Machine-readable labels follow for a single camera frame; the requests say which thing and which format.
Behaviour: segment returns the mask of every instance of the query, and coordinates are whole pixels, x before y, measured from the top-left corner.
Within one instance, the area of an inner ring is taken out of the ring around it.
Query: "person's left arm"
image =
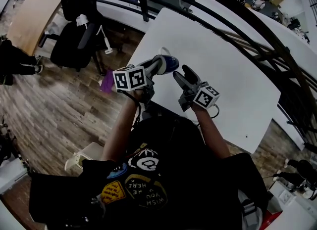
[[[132,91],[130,94],[140,100],[142,91]],[[132,99],[127,98],[104,146],[102,161],[117,162],[124,155],[137,108],[137,104]]]

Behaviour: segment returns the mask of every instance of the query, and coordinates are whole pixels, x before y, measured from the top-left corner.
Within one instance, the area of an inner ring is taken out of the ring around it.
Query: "chair seat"
[[[68,23],[54,46],[51,61],[56,65],[64,67],[78,69],[86,67],[95,51],[95,44],[92,41],[84,49],[77,48],[85,31],[85,26],[77,27],[74,22]]]

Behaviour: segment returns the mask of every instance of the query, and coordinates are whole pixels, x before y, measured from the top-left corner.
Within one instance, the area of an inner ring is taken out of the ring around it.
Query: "forearm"
[[[125,153],[137,105],[127,98],[104,146],[102,160],[118,161]]]
[[[220,159],[230,157],[228,146],[206,110],[195,111],[205,144]]]

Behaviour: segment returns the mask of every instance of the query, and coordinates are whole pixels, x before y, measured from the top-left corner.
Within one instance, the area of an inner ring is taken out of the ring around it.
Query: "person's right arm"
[[[205,144],[213,151],[216,157],[220,159],[230,157],[229,148],[207,110],[197,104],[193,104],[192,109],[201,127]]]

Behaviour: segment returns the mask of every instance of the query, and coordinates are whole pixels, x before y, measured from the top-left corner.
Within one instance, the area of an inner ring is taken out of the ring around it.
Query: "purple cloth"
[[[101,83],[101,86],[100,86],[100,90],[102,92],[105,92],[105,93],[112,92],[111,88],[112,88],[112,85],[114,83],[112,72],[113,72],[113,70],[111,70],[111,69],[107,70],[107,74],[104,77],[103,82]]]

